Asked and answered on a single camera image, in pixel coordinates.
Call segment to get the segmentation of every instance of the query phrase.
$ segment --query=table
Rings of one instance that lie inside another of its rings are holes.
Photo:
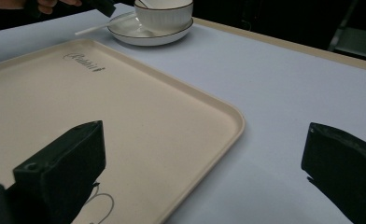
[[[89,11],[0,31],[0,62],[90,38],[239,108],[243,135],[166,223],[350,223],[300,165],[310,122],[366,141],[366,62],[198,19],[155,48],[74,35],[106,21]]]

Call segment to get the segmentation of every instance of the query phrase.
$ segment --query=beige tray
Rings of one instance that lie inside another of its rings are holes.
[[[107,165],[75,223],[163,222],[245,128],[236,108],[203,91],[97,42],[66,42],[0,63],[0,183],[98,119]]]

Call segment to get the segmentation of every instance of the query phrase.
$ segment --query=white saucer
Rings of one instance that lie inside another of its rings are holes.
[[[137,46],[158,46],[177,41],[189,32],[194,23],[193,19],[191,19],[187,26],[181,31],[158,34],[143,27],[142,23],[140,23],[139,19],[136,17],[135,12],[119,15],[118,17],[113,18],[111,22],[115,23],[107,28],[114,37],[127,44]]]

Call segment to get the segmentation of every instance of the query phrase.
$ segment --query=cup and saucer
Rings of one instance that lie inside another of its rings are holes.
[[[142,1],[135,1],[135,11],[110,21],[107,28],[115,38],[136,46],[159,46],[177,41],[190,31],[194,23],[192,0],[153,1],[156,8],[147,7]]]

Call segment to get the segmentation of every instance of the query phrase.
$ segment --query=table edge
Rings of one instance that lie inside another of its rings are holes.
[[[268,35],[261,35],[261,34],[253,33],[253,32],[247,31],[247,30],[231,27],[231,26],[220,24],[220,23],[213,22],[213,21],[206,21],[203,19],[194,18],[194,22],[199,25],[211,27],[211,28],[214,28],[214,29],[217,29],[220,31],[234,34],[234,35],[240,35],[240,36],[247,37],[250,39],[259,40],[261,42],[272,44],[272,45],[275,45],[275,46],[278,46],[281,48],[292,49],[292,50],[306,53],[309,55],[313,55],[316,57],[331,60],[331,61],[334,61],[337,63],[343,63],[346,65],[355,66],[357,68],[366,70],[366,61],[361,60],[361,59],[345,56],[342,54],[334,53],[331,51],[326,51],[323,49],[315,49],[315,48],[308,47],[305,45],[289,42],[289,41],[278,39],[278,38],[271,37]]]

